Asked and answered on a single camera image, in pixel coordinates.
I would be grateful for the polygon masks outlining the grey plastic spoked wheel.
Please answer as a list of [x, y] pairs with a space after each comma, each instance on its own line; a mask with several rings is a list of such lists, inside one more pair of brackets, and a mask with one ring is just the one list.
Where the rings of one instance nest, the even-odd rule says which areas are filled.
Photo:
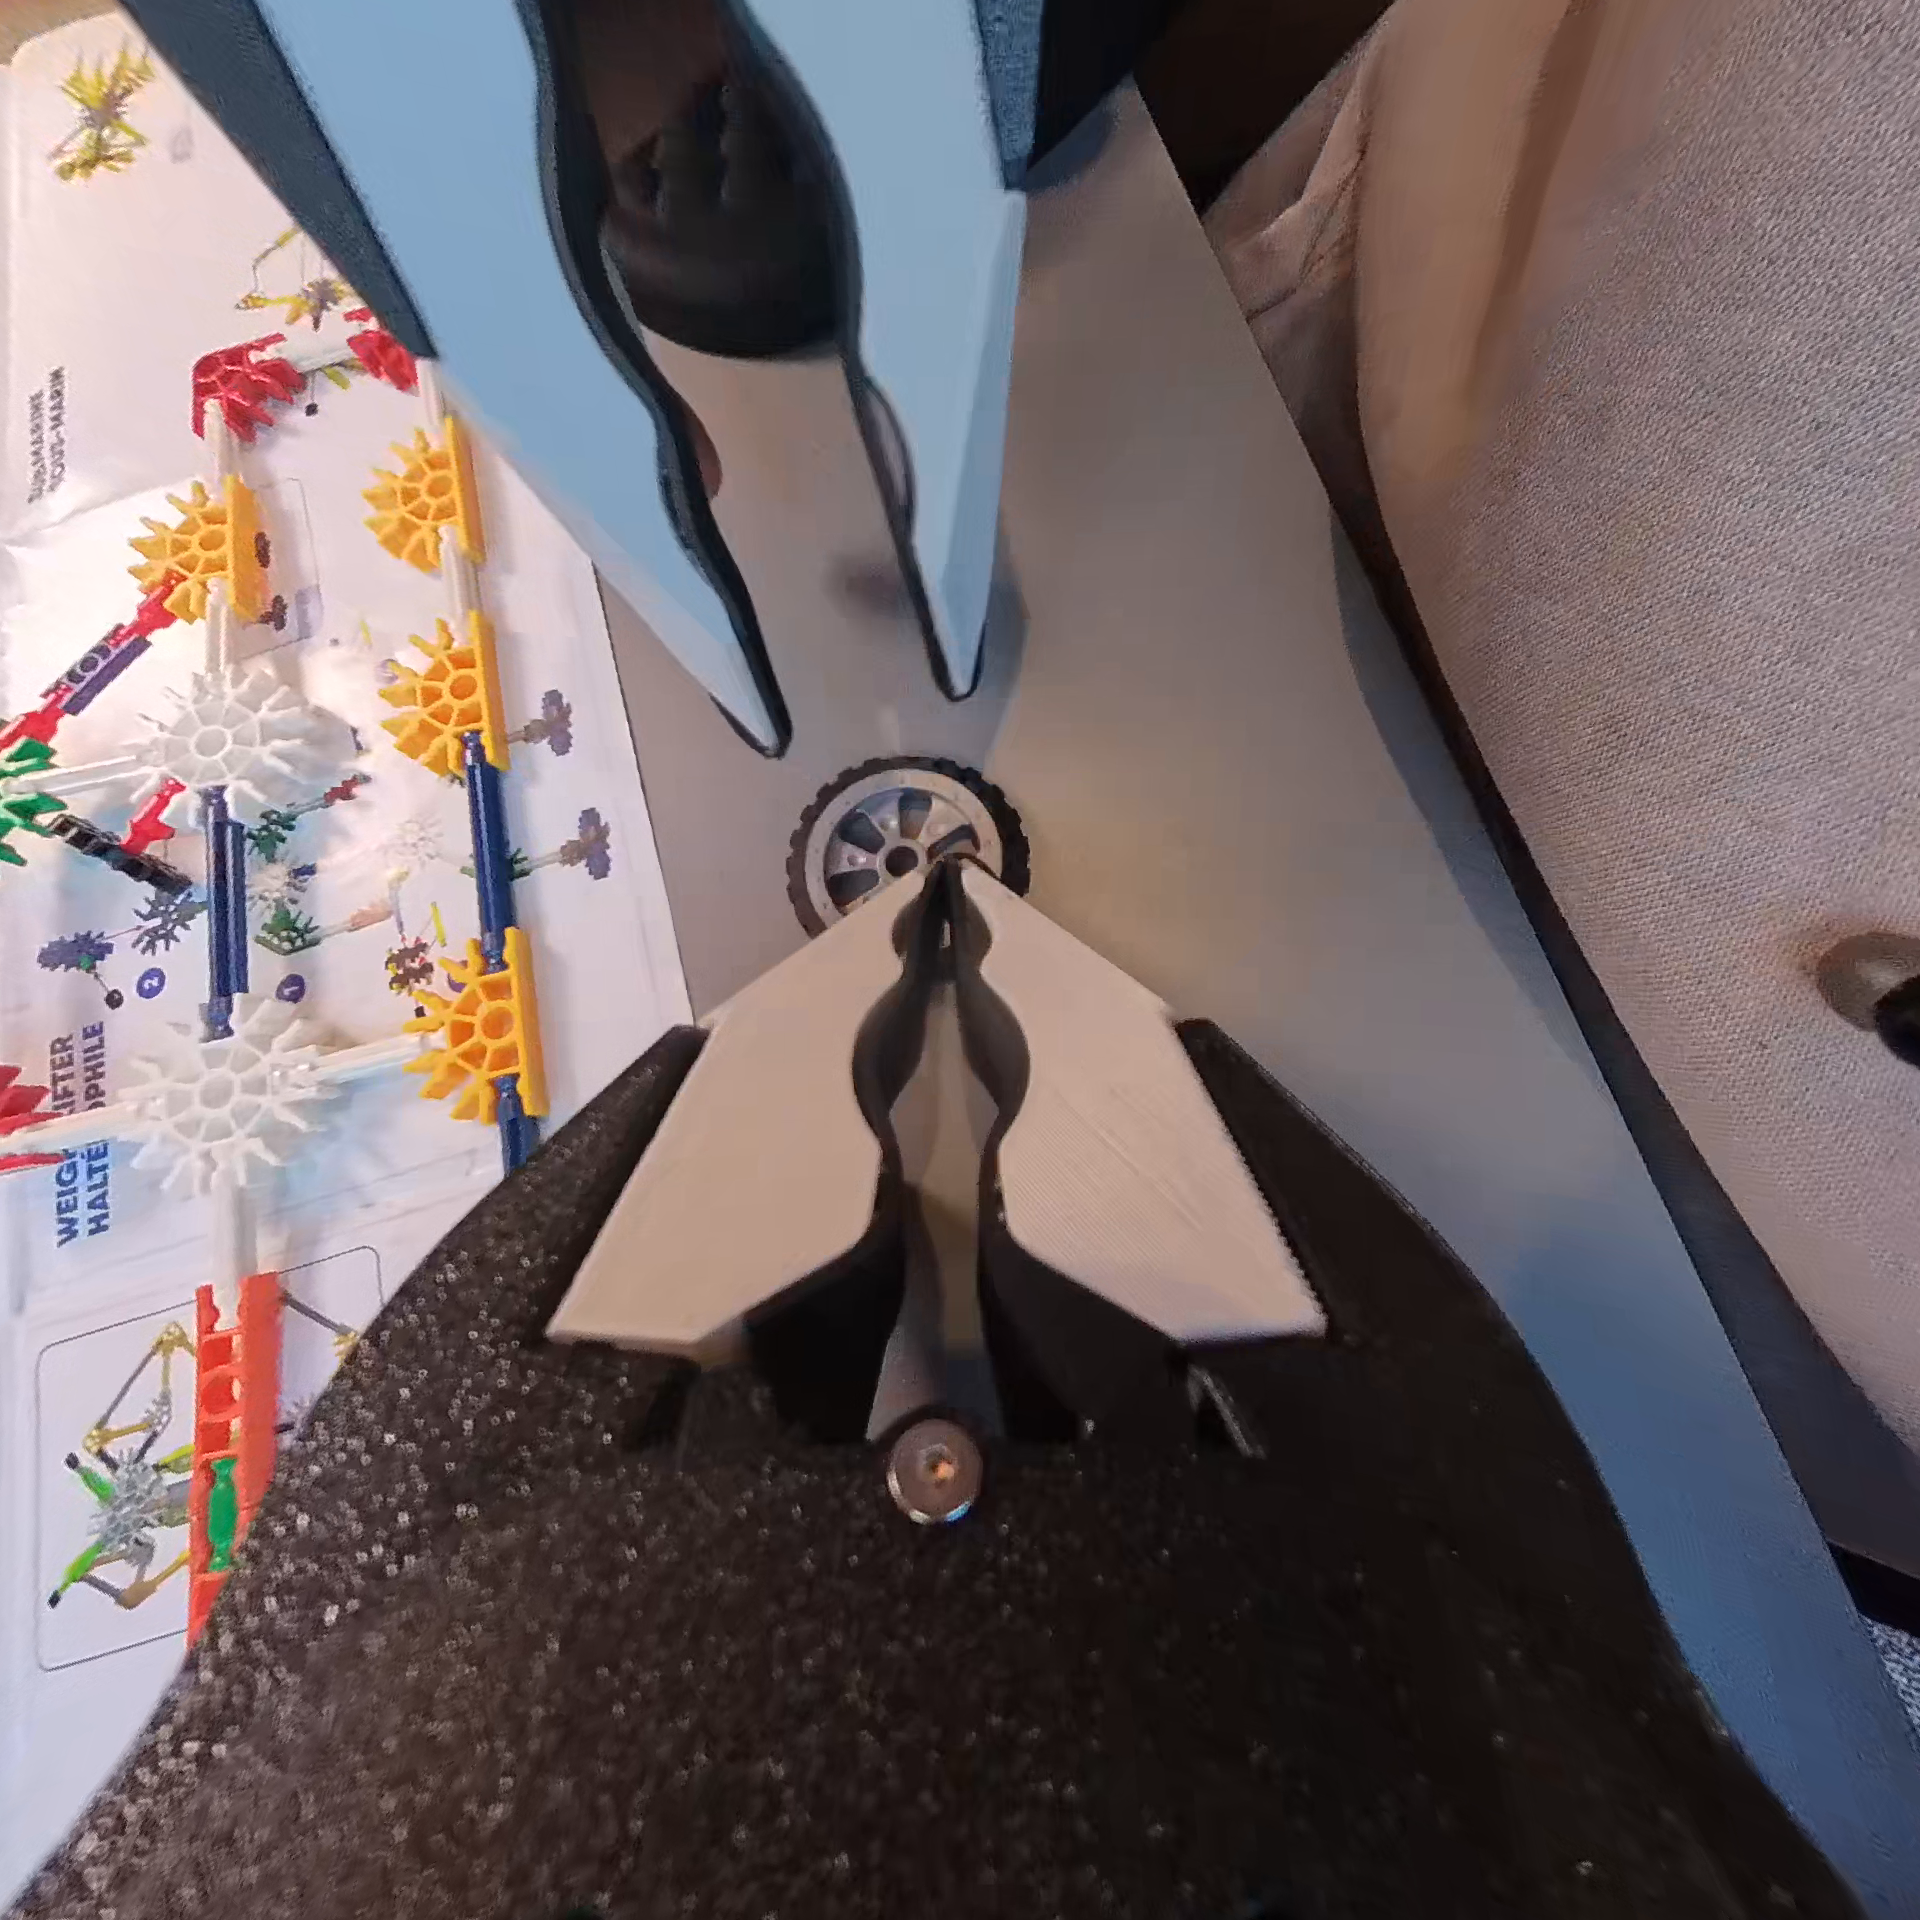
[[806, 841], [805, 878], [811, 902], [836, 920], [943, 857], [976, 855], [999, 872], [1010, 843], [982, 789], [930, 768], [880, 771], [830, 800]]

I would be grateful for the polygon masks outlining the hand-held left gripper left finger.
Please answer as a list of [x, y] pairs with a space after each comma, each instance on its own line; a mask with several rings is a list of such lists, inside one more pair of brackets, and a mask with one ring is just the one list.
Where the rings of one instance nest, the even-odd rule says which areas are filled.
[[901, 879], [684, 1032], [688, 1066], [546, 1333], [703, 1366], [780, 1410], [870, 1410], [904, 1302], [893, 1106], [955, 865]]

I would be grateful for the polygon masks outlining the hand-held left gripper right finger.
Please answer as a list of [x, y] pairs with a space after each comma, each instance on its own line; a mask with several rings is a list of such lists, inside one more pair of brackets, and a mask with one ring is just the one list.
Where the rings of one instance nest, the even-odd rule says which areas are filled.
[[976, 1296], [1004, 1410], [1128, 1410], [1190, 1352], [1328, 1330], [1159, 993], [982, 865], [952, 871], [952, 986], [994, 1107]]

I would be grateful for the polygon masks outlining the large fold-out instruction sheet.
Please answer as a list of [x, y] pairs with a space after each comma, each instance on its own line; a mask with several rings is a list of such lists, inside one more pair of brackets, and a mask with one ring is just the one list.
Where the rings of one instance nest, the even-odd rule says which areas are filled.
[[[190, 423], [206, 351], [335, 321], [348, 267], [277, 202], [123, 16], [84, 16], [5, 62], [5, 721], [136, 610], [134, 539], [211, 474]], [[686, 1007], [656, 843], [586, 553], [435, 367], [470, 438], [482, 593], [511, 731], [502, 803], [519, 926], [535, 955], [548, 1115], [575, 1112]], [[376, 466], [424, 419], [418, 398], [315, 374], [244, 455], [272, 536], [267, 621], [244, 658], [348, 721], [366, 784], [248, 857], [248, 990], [295, 1006], [328, 1046], [394, 1040], [429, 958], [478, 931], [464, 793], [400, 755], [380, 689], [416, 665], [445, 589], [368, 528]], [[5, 864], [5, 1064], [122, 1097], [127, 1066], [197, 1023], [204, 899], [21, 833]], [[48, 1594], [93, 1501], [64, 1458], [160, 1326], [194, 1323], [207, 1206], [167, 1192], [127, 1147], [70, 1173], [5, 1175], [5, 1705], [77, 1695], [84, 1728], [126, 1707], [184, 1643], [184, 1601], [134, 1611]], [[359, 1330], [437, 1227], [500, 1173], [499, 1136], [386, 1069], [348, 1086], [253, 1199], [255, 1257], [315, 1314]], [[340, 1359], [284, 1318], [286, 1426]]]

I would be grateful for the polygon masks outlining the person in beige hoodie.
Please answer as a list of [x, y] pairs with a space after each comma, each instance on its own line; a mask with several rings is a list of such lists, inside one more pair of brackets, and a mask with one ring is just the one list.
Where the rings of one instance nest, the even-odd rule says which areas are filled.
[[1634, 1050], [1915, 1447], [1915, 3], [1392, 3], [1207, 227]]

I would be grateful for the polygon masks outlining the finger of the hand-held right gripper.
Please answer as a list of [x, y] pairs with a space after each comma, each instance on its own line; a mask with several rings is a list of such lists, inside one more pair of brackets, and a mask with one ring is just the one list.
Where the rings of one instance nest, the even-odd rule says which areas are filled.
[[760, 755], [791, 719], [691, 408], [602, 247], [607, 179], [565, 9], [261, 3], [440, 376]]
[[964, 1], [747, 1], [752, 47], [822, 163], [834, 346], [928, 671], [978, 683], [996, 569], [1024, 193]]

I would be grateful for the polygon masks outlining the colourful rod and connector model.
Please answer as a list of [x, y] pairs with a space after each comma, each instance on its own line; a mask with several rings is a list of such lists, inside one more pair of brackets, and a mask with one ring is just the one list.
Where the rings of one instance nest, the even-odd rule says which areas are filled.
[[[328, 1046], [296, 1007], [248, 990], [248, 857], [277, 849], [302, 815], [366, 784], [344, 719], [280, 670], [244, 658], [270, 613], [272, 536], [244, 455], [314, 376], [362, 374], [422, 405], [366, 491], [368, 528], [429, 574], [448, 607], [418, 662], [380, 697], [394, 747], [464, 793], [478, 931], [429, 958], [414, 1015], [394, 1040]], [[123, 1144], [167, 1192], [207, 1206], [207, 1282], [194, 1323], [167, 1321], [127, 1379], [64, 1458], [93, 1501], [86, 1543], [48, 1594], [98, 1592], [134, 1611], [183, 1597], [194, 1645], [232, 1576], [280, 1448], [284, 1318], [303, 1314], [344, 1357], [356, 1333], [315, 1314], [255, 1257], [253, 1199], [318, 1136], [348, 1086], [395, 1069], [448, 1115], [499, 1136], [507, 1173], [548, 1115], [533, 945], [519, 926], [519, 869], [502, 779], [511, 731], [482, 593], [486, 533], [464, 419], [431, 361], [356, 294], [335, 321], [306, 320], [206, 351], [190, 423], [211, 474], [141, 520], [134, 613], [5, 721], [5, 864], [21, 833], [74, 849], [178, 910], [204, 899], [207, 991], [199, 1022], [127, 1066], [118, 1097], [55, 1090], [5, 1064], [5, 1175], [51, 1168], [88, 1183], [86, 1151]]]

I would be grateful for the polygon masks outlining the grey desk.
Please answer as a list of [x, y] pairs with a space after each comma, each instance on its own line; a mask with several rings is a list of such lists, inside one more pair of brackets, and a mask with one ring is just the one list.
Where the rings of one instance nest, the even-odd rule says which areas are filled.
[[1124, 88], [1028, 202], [982, 679], [904, 610], [840, 367], [650, 337], [794, 742], [760, 759], [607, 598], [691, 1007], [802, 945], [814, 793], [886, 751], [994, 779], [1031, 895], [1210, 1017], [1446, 1239], [1524, 1335], [1747, 1752], [1875, 1914], [1915, 1914], [1915, 1736], [1829, 1544], [1893, 1551], [1912, 1479], [1837, 1387], [1675, 1125], [1623, 1110]]

